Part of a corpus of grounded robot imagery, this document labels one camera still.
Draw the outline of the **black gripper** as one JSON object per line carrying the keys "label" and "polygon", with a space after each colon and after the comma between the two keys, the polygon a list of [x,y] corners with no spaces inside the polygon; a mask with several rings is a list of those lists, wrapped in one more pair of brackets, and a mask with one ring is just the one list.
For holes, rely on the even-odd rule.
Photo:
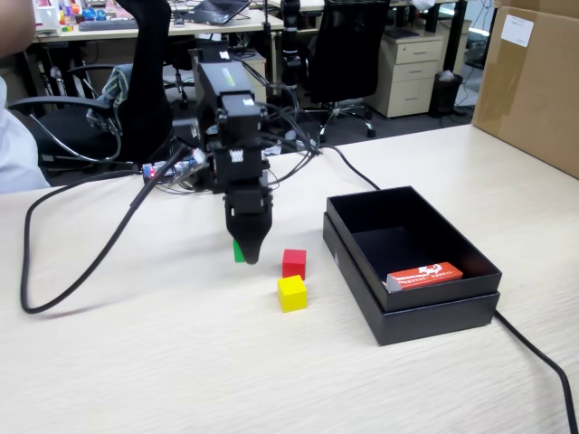
{"label": "black gripper", "polygon": [[[254,265],[261,245],[271,229],[272,194],[267,187],[242,187],[224,193],[226,227],[233,236],[233,255],[237,263]],[[263,219],[234,219],[260,216]]]}

